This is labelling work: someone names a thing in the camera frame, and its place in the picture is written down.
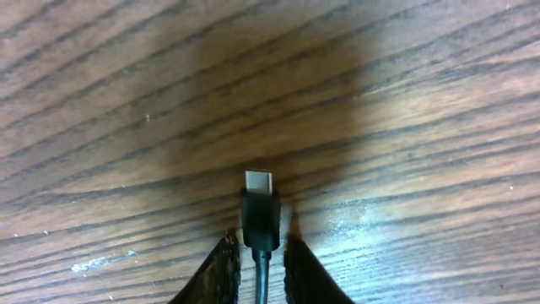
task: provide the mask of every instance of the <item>scratch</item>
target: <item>scratch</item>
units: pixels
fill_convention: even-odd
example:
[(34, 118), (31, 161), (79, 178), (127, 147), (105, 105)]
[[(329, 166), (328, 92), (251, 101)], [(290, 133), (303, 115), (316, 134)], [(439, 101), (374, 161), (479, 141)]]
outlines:
[(99, 268), (101, 268), (103, 266), (106, 266), (106, 265), (109, 265), (109, 264), (112, 264), (112, 263), (116, 263), (116, 262), (120, 262), (122, 260), (125, 260), (125, 259), (130, 258), (130, 257), (134, 257), (136, 255), (137, 255), (136, 252), (134, 252), (133, 250), (130, 250), (130, 251), (127, 252), (127, 254), (125, 256), (119, 257), (119, 258), (108, 258), (108, 257), (94, 258), (94, 259), (89, 260), (88, 262), (85, 262), (85, 263), (74, 264), (71, 267), (71, 270), (74, 273), (84, 273), (84, 272), (92, 270), (92, 269), (99, 269)]

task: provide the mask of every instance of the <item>brown wood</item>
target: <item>brown wood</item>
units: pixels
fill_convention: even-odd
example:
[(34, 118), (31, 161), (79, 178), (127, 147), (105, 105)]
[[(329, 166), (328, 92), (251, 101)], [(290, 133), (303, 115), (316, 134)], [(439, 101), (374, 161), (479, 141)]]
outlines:
[(540, 302), (538, 1), (1, 3), (1, 303), (166, 303), (250, 167), (356, 302)]

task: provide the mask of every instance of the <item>usb cable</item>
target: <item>usb cable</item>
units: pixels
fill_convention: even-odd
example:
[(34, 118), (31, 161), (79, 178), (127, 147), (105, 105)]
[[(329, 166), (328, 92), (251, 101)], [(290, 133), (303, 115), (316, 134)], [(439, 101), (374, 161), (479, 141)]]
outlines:
[(279, 194), (273, 190), (272, 173), (246, 171), (242, 189), (244, 244), (251, 248), (256, 268), (256, 304), (268, 299), (268, 270), (272, 251), (279, 247)]

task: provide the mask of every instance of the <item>black connector housing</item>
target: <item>black connector housing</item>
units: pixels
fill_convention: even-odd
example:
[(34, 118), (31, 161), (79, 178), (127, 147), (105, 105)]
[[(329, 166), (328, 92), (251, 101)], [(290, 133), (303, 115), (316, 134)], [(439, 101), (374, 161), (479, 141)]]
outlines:
[(279, 247), (279, 193), (272, 195), (241, 191), (244, 244), (253, 250), (271, 252)]

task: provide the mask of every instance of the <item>wooden table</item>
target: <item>wooden table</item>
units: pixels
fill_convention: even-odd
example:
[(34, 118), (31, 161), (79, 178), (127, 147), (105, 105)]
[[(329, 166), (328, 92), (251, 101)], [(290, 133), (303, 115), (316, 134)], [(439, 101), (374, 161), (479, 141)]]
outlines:
[(356, 302), (540, 302), (538, 1), (1, 5), (1, 303), (166, 303), (252, 167)]

